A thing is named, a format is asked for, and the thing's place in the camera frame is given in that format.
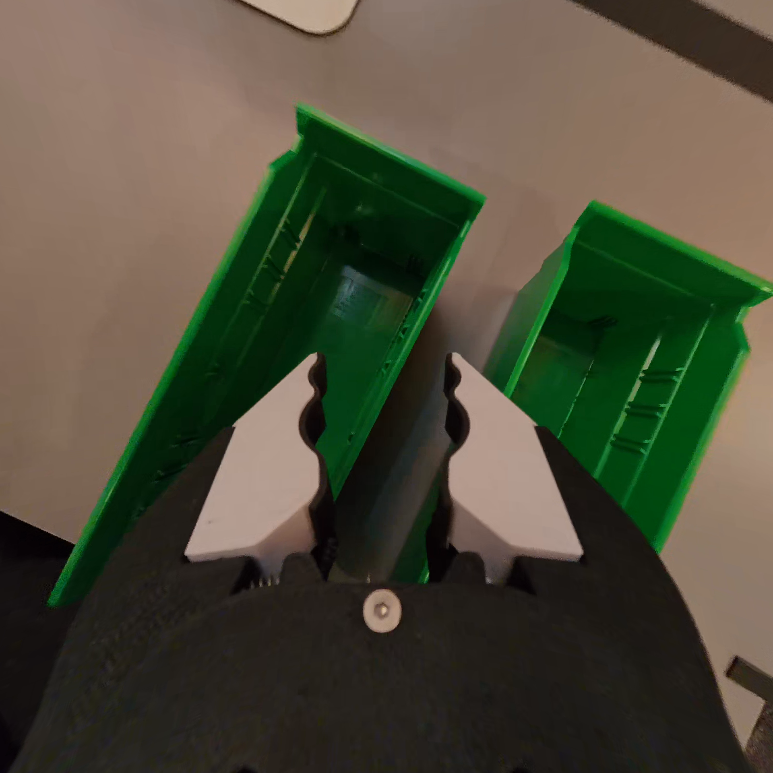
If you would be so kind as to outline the white rounded tray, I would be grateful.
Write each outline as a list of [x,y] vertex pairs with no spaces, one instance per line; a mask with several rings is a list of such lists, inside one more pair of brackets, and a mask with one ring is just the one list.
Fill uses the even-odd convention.
[[331,35],[351,20],[359,1],[241,1],[297,31],[314,36]]

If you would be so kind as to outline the black strip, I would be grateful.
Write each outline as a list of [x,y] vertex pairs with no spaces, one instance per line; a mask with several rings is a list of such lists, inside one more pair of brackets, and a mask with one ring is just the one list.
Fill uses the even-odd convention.
[[771,35],[701,2],[574,1],[574,4],[772,103]]

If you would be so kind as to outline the green plastic bin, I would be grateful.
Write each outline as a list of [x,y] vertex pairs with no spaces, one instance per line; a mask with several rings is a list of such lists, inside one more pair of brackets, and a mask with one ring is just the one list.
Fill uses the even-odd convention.
[[516,294],[485,377],[660,552],[748,357],[771,281],[592,201]]
[[223,428],[307,355],[338,498],[485,197],[298,103],[48,604],[80,601],[121,537]]

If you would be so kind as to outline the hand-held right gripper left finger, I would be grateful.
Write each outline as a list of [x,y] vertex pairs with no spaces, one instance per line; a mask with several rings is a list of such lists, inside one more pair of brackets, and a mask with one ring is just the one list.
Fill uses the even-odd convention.
[[246,557],[274,579],[287,556],[302,553],[327,578],[335,503],[317,448],[326,389],[325,357],[313,353],[236,421],[189,537],[189,562]]

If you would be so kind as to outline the black bar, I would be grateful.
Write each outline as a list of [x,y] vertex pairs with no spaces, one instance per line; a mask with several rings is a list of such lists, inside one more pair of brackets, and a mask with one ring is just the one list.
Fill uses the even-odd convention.
[[725,676],[753,693],[765,703],[772,703],[772,675],[736,655],[730,661]]

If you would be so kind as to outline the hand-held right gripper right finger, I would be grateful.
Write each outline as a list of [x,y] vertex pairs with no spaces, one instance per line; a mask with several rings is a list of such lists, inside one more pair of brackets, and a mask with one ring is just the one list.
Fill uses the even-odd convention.
[[428,580],[462,553],[503,585],[516,559],[576,563],[584,555],[537,426],[459,353],[444,364],[449,448],[426,531]]

